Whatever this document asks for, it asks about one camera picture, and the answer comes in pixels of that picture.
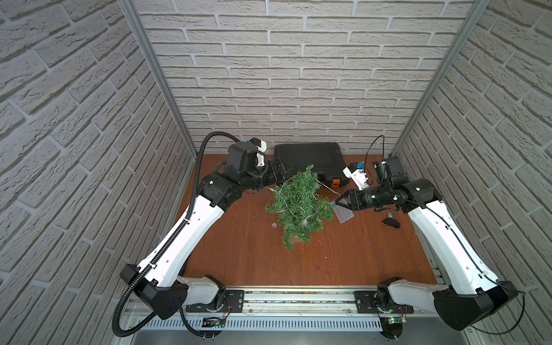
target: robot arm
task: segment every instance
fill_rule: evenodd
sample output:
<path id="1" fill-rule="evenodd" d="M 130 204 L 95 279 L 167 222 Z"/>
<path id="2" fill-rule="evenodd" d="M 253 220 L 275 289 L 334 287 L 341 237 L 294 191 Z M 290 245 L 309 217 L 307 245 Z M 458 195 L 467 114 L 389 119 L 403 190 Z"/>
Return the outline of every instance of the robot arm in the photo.
<path id="1" fill-rule="evenodd" d="M 351 210 L 374 208 L 375 211 L 395 205 L 422 231 L 450 277 L 450 286 L 391 278 L 378 284 L 380 302 L 436 312 L 450 327 L 463 330 L 517 296 L 511 282 L 499 281 L 483 263 L 430 181 L 409 181 L 398 157 L 389 157 L 373 165 L 380 186 L 366 188 L 365 181 L 353 179 L 359 188 L 345 192 L 336 204 Z"/>
<path id="2" fill-rule="evenodd" d="M 266 148 L 266 143 L 257 138 L 232 144 L 227 162 L 221 162 L 199 184 L 192 216 L 186 218 L 186 209 L 148 256 L 138 265 L 126 265 L 121 271 L 121 278 L 129 285 L 146 272 L 134 292 L 162 320 L 171 317 L 182 305 L 202 303 L 218 309 L 222 304 L 225 287 L 216 279 L 183 278 L 178 273 L 203 235 L 241 198 L 244 190 L 261 189 L 289 177 L 292 166 L 280 159 L 267 161 Z M 154 262 L 159 253 L 162 256 Z"/>

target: artificial christmas tree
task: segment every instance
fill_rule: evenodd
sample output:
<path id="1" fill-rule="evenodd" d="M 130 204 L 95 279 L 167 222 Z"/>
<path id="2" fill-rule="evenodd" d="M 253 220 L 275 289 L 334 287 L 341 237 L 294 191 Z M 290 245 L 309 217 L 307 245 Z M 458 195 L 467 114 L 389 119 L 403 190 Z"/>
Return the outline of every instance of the artificial christmas tree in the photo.
<path id="1" fill-rule="evenodd" d="M 311 170 L 312 165 L 298 172 L 281 187 L 273 189 L 274 202 L 266 207 L 267 212 L 278 214 L 278 224 L 284 229 L 282 241 L 288 250 L 293 248 L 291 237 L 297 236 L 303 242 L 309 242 L 309 233 L 323 230 L 322 221 L 333 218 L 328 199 L 316 193 L 320 183 Z"/>

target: metal vent grille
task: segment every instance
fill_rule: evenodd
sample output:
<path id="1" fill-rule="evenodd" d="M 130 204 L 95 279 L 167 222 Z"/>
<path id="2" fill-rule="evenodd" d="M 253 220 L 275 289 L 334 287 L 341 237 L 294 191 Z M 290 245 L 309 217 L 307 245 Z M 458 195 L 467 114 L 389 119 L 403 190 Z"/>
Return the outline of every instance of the metal vent grille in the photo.
<path id="1" fill-rule="evenodd" d="M 187 316 L 188 322 L 194 329 L 213 330 L 213 328 L 200 327 L 202 319 L 203 316 Z M 143 329 L 181 330 L 185 328 L 180 317 L 173 316 L 166 320 L 155 317 Z M 365 316 L 230 316 L 223 329 L 226 331 L 381 332 L 381 324 L 378 317 Z"/>

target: black mounting plate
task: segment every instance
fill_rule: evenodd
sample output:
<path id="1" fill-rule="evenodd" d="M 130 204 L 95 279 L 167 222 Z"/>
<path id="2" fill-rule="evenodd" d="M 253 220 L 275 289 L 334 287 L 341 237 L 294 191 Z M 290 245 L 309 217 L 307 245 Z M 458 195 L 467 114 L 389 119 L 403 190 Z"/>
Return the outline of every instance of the black mounting plate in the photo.
<path id="1" fill-rule="evenodd" d="M 231 313 L 242 312 L 243 310 L 243 296 L 245 292 L 243 290 L 226 290 L 224 292 L 225 298 L 230 301 L 232 306 Z M 222 308 L 217 313 L 223 313 L 228 309 L 226 303 L 222 304 Z M 205 304 L 190 304 L 186 306 L 186 312 L 210 312 L 207 310 Z"/>
<path id="2" fill-rule="evenodd" d="M 359 314 L 373 314 L 379 312 L 379 310 L 376 309 L 376 301 L 374 299 L 375 293 L 375 290 L 354 292 L 354 300 Z M 386 304 L 385 306 L 387 310 L 391 310 L 386 314 L 404 314 L 405 312 L 406 314 L 414 313 L 414 308 L 410 305 Z"/>

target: black cable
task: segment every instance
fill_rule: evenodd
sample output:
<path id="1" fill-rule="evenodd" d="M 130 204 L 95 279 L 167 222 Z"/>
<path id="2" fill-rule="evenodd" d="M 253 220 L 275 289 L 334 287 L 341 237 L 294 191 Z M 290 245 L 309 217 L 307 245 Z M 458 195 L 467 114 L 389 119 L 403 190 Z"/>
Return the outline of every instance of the black cable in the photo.
<path id="1" fill-rule="evenodd" d="M 525 312 L 525 292 L 522 292 L 522 295 L 521 295 L 521 301 L 522 301 L 522 304 L 521 304 L 521 313 L 519 314 L 519 318 L 517 319 L 516 323 L 514 323 L 514 325 L 512 327 L 510 327 L 509 330 L 507 331 L 504 331 L 504 332 L 497 332 L 497 333 L 494 333 L 494 332 L 487 332 L 487 331 L 484 331 L 484 330 L 480 330 L 479 328 L 471 325 L 470 327 L 477 330 L 477 331 L 480 331 L 482 333 L 485 333 L 485 334 L 489 334 L 489 335 L 492 335 L 492 336 L 501 336 L 501 335 L 504 335 L 506 333 L 510 333 L 512 332 L 518 325 L 519 323 L 521 322 L 521 318 L 523 317 L 523 313 Z"/>
<path id="2" fill-rule="evenodd" d="M 203 142 L 201 143 L 201 146 L 199 147 L 198 158 L 195 161 L 194 182 L 192 184 L 192 199 L 190 200 L 190 205 L 188 206 L 188 212 L 186 213 L 186 217 L 185 217 L 188 220 L 192 217 L 193 210 L 194 210 L 194 205 L 195 205 L 195 199 L 198 195 L 199 175 L 200 175 L 200 172 L 201 172 L 201 162 L 203 160 L 203 152 L 205 152 L 205 148 L 207 147 L 207 143 L 209 142 L 209 140 L 212 137 L 217 136 L 217 135 L 226 136 L 226 137 L 228 137 L 228 138 L 230 138 L 234 141 L 239 141 L 239 139 L 236 138 L 235 136 L 233 136 L 231 134 L 228 134 L 226 132 L 222 132 L 222 131 L 211 132 L 211 133 L 207 134 L 207 136 L 203 139 Z M 196 336 L 201 337 L 201 338 L 204 338 L 204 337 L 205 338 L 214 338 L 220 333 L 220 332 L 213 332 L 209 336 L 209 334 L 207 334 L 207 333 L 200 333 L 200 332 L 196 331 L 195 329 L 193 329 L 190 326 L 190 324 L 188 323 L 188 321 L 184 317 L 184 309 L 182 307 L 180 307 L 179 311 L 180 311 L 180 318 L 182 319 L 182 322 L 184 323 L 184 326 L 193 335 L 196 335 Z"/>
<path id="3" fill-rule="evenodd" d="M 487 277 L 483 271 L 481 270 L 481 268 L 479 268 L 479 266 L 477 266 L 477 264 L 475 263 L 474 259 L 471 257 L 470 253 L 468 253 L 468 250 L 466 250 L 466 247 L 464 247 L 464 244 L 461 242 L 460 238 L 458 237 L 458 235 L 452 230 L 451 226 L 447 223 L 447 221 L 441 217 L 437 212 L 433 211 L 432 209 L 430 209 L 429 207 L 425 206 L 425 205 L 422 205 L 422 204 L 419 204 L 415 201 L 412 201 L 412 200 L 408 200 L 408 199 L 404 199 L 404 198 L 401 198 L 405 201 L 408 201 L 409 203 L 413 203 L 413 204 L 416 204 L 418 206 L 421 206 L 423 208 L 426 208 L 428 209 L 429 211 L 431 211 L 432 213 L 434 213 L 436 216 L 438 216 L 439 218 L 441 218 L 441 220 L 446 224 L 447 228 L 450 229 L 452 231 L 452 233 L 454 234 L 454 237 L 456 237 L 456 239 L 458 240 L 458 243 L 460 243 L 460 245 L 462 246 L 462 249 L 464 249 L 464 252 L 466 253 L 466 255 L 468 255 L 468 257 L 470 258 L 471 262 L 473 262 L 473 264 L 475 265 L 475 267 L 479 270 L 479 272 L 481 272 L 483 274 L 483 277 L 485 277 L 488 281 L 490 281 L 491 283 L 497 285 L 497 286 L 500 286 L 502 287 L 503 289 L 507 289 L 507 290 L 510 290 L 510 291 L 515 291 L 517 293 L 520 293 L 521 294 L 521 298 L 522 298 L 522 306 L 521 306 L 521 313 L 519 314 L 519 318 L 517 319 L 516 323 L 507 331 L 504 331 L 504 332 L 498 332 L 498 333 L 493 333 L 493 332 L 487 332 L 487 331 L 484 331 L 484 330 L 480 330 L 479 328 L 477 327 L 474 327 L 473 325 L 471 325 L 470 327 L 472 327 L 473 329 L 477 330 L 477 331 L 480 331 L 482 333 L 485 333 L 485 334 L 488 334 L 488 335 L 493 335 L 493 336 L 501 336 L 501 335 L 505 335 L 507 333 L 510 333 L 512 332 L 518 325 L 519 323 L 521 322 L 521 319 L 523 317 L 523 314 L 525 313 L 525 294 L 526 292 L 525 291 L 519 291 L 519 290 L 516 290 L 516 289 L 511 289 L 511 288 L 508 288 L 504 285 L 501 285 L 495 281 L 493 281 L 491 278 Z"/>
<path id="4" fill-rule="evenodd" d="M 234 141 L 239 141 L 239 139 L 236 138 L 235 136 L 233 136 L 231 134 L 228 134 L 226 132 L 222 132 L 222 131 L 211 132 L 211 133 L 207 134 L 206 137 L 203 139 L 203 142 L 201 143 L 201 146 L 199 148 L 197 160 L 195 162 L 195 175 L 194 175 L 194 182 L 193 182 L 193 185 L 192 185 L 192 198 L 190 200 L 190 205 L 188 206 L 188 212 L 186 213 L 186 216 L 184 217 L 185 221 L 182 220 L 182 222 L 180 224 L 178 224 L 177 228 L 173 231 L 171 236 L 167 239 L 167 241 L 159 249 L 159 251 L 153 257 L 153 259 L 151 259 L 150 263 L 147 264 L 147 266 L 144 267 L 144 269 L 136 276 L 136 278 L 133 279 L 130 282 L 129 287 L 125 290 L 125 292 L 123 292 L 123 295 L 119 299 L 119 302 L 117 303 L 117 306 L 115 307 L 115 310 L 113 311 L 113 318 L 112 318 L 112 322 L 111 322 L 113 334 L 115 334 L 118 337 L 127 337 L 131 334 L 136 333 L 139 329 L 144 327 L 152 318 L 154 318 L 157 315 L 155 312 L 152 312 L 145 319 L 140 321 L 140 323 L 138 323 L 138 325 L 134 326 L 133 328 L 131 328 L 129 330 L 124 330 L 120 326 L 121 315 L 123 313 L 124 306 L 125 306 L 126 302 L 128 301 L 130 295 L 132 294 L 132 292 L 134 291 L 134 289 L 136 288 L 138 283 L 142 281 L 142 278 L 147 274 L 147 272 L 150 271 L 150 269 L 152 268 L 152 264 L 155 265 L 157 263 L 157 261 L 159 261 L 161 256 L 163 256 L 163 254 L 167 251 L 167 249 L 172 244 L 172 242 L 174 242 L 174 239 L 178 236 L 178 234 L 186 226 L 186 224 L 188 223 L 187 221 L 190 220 L 190 218 L 192 217 L 192 214 L 194 212 L 195 199 L 198 196 L 199 174 L 200 174 L 200 171 L 201 171 L 201 161 L 203 159 L 203 152 L 205 151 L 205 147 L 207 146 L 207 143 L 209 142 L 209 140 L 212 137 L 217 136 L 217 135 L 226 136 L 226 137 L 228 137 L 228 138 L 230 138 Z"/>
<path id="5" fill-rule="evenodd" d="M 383 135 L 383 142 L 381 143 L 381 160 L 384 161 L 385 160 L 385 135 Z M 383 177 L 381 178 L 381 180 L 383 181 L 386 177 L 387 177 L 387 169 L 383 169 Z"/>
<path id="6" fill-rule="evenodd" d="M 368 173 L 368 175 L 372 179 L 371 183 L 367 181 L 368 185 L 372 185 L 372 183 L 374 183 L 374 178 L 372 177 L 372 174 L 370 173 L 370 170 L 366 169 L 366 166 L 368 165 L 368 163 L 366 161 L 368 159 L 368 152 L 370 152 L 370 149 L 372 148 L 372 146 L 374 146 L 374 143 L 376 142 L 376 140 L 381 138 L 381 137 L 383 137 L 383 145 L 385 147 L 385 135 L 382 134 L 382 135 L 378 136 L 376 139 L 374 139 L 374 141 L 372 141 L 372 143 L 370 144 L 370 147 L 368 147 L 368 150 L 366 151 L 366 156 L 364 157 L 364 172 Z"/>

